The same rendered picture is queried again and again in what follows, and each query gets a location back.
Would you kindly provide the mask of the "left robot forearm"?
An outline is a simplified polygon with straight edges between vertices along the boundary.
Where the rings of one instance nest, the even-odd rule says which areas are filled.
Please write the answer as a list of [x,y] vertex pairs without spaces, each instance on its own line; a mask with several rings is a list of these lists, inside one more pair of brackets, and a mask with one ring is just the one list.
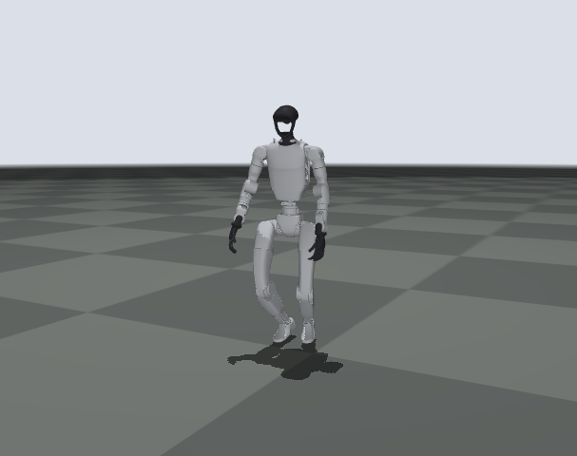
[[[327,219],[328,219],[328,205],[330,204],[330,192],[329,187],[327,184],[323,184],[321,186],[321,195],[322,198],[318,198],[316,200],[317,210],[316,210],[316,224],[322,224],[322,232],[326,232],[328,230]],[[316,230],[315,224],[315,230]]]

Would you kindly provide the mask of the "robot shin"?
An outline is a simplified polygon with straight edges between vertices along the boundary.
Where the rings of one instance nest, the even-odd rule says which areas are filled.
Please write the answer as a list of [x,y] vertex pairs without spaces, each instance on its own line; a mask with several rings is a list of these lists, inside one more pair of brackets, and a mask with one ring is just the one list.
[[277,291],[275,291],[273,296],[269,297],[269,298],[259,297],[257,290],[256,290],[256,295],[257,295],[257,299],[258,299],[260,305],[266,310],[266,312],[268,312],[273,317],[275,317],[276,320],[280,324],[282,321],[282,323],[289,325],[290,319],[283,309],[282,301],[281,301],[279,293]]
[[305,324],[309,322],[312,325],[312,316],[314,314],[315,307],[315,295],[314,295],[314,285],[313,290],[309,293],[309,302],[299,301],[299,309],[302,317],[304,318]]

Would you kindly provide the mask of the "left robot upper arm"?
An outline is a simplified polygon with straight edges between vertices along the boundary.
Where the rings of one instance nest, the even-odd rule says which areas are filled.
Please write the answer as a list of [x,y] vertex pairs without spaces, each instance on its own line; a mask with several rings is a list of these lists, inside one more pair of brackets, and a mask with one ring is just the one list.
[[[312,169],[317,184],[313,187],[313,195],[322,198],[321,186],[327,184],[327,172],[324,162],[324,153],[321,148],[312,145],[305,145],[305,154],[308,161],[312,162]],[[329,186],[328,186],[329,187]]]

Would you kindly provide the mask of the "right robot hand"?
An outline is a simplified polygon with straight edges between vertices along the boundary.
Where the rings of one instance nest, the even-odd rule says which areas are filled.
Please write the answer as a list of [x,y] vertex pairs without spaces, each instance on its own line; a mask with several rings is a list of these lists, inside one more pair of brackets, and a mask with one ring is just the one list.
[[238,216],[236,216],[235,221],[231,223],[232,228],[231,228],[230,235],[229,235],[229,239],[230,239],[229,249],[234,254],[236,254],[237,250],[235,250],[233,248],[233,242],[236,243],[235,235],[236,235],[238,229],[241,228],[241,222],[242,222],[242,216],[238,215]]

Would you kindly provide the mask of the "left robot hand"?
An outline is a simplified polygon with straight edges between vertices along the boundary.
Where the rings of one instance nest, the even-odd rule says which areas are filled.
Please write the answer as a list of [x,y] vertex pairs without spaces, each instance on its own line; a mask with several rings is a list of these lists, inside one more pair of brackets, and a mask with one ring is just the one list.
[[316,231],[315,234],[317,235],[316,237],[316,242],[315,244],[312,246],[312,248],[309,249],[309,253],[312,252],[315,248],[315,252],[313,254],[312,257],[309,257],[308,259],[313,259],[313,261],[318,261],[321,258],[323,258],[324,256],[324,248],[325,248],[325,237],[327,235],[327,233],[322,232],[322,224],[321,223],[317,223],[316,224]]

